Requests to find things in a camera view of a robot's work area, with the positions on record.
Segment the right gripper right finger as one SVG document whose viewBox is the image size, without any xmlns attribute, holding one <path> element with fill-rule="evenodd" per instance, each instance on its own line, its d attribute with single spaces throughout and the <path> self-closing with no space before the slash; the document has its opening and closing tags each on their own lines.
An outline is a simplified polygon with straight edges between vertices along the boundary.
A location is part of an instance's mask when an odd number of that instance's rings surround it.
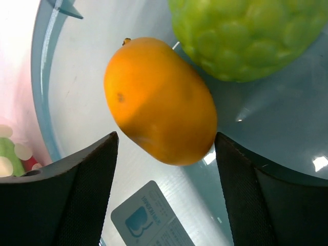
<svg viewBox="0 0 328 246">
<path fill-rule="evenodd" d="M 327 245 L 327 180 L 286 168 L 222 133 L 220 182 L 235 245 Z"/>
</svg>

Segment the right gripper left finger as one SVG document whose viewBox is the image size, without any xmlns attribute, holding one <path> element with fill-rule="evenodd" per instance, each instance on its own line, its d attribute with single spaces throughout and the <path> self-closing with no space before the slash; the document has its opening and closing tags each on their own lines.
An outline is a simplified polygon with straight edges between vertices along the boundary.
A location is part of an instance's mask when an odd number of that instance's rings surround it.
<svg viewBox="0 0 328 246">
<path fill-rule="evenodd" d="M 119 138 L 1 179 L 1 245 L 99 245 Z"/>
</svg>

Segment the red chili pepper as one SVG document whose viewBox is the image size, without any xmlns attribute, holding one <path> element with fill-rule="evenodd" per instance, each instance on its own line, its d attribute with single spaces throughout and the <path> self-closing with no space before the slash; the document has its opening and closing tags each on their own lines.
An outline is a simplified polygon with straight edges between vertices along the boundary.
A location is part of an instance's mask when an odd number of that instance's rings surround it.
<svg viewBox="0 0 328 246">
<path fill-rule="evenodd" d="M 22 160 L 22 164 L 26 172 L 43 167 L 33 156 L 31 156 L 28 160 Z"/>
</svg>

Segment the light green cucumber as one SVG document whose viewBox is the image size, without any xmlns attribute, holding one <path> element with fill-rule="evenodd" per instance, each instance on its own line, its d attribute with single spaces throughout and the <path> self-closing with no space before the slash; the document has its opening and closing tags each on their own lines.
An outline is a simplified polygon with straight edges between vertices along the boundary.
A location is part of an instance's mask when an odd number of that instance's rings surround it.
<svg viewBox="0 0 328 246">
<path fill-rule="evenodd" d="M 1 137 L 1 177 L 22 176 L 25 173 L 14 147 L 10 139 Z"/>
</svg>

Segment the orange mango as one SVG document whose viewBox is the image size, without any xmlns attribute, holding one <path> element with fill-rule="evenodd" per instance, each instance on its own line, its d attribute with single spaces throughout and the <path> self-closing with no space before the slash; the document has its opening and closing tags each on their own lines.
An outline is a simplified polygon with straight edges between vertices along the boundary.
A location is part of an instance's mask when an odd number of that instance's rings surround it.
<svg viewBox="0 0 328 246">
<path fill-rule="evenodd" d="M 218 119 L 210 90 L 159 39 L 125 38 L 106 67 L 104 93 L 120 130 L 160 162 L 191 165 L 214 143 Z"/>
</svg>

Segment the clear zip top bag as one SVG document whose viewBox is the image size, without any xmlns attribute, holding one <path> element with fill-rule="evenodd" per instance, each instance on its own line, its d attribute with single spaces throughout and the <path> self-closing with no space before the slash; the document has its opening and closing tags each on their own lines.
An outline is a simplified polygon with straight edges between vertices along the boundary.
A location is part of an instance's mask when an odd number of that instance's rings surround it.
<svg viewBox="0 0 328 246">
<path fill-rule="evenodd" d="M 19 154 L 51 163 L 32 95 L 32 33 L 39 1 L 1 1 L 1 137 Z"/>
</svg>

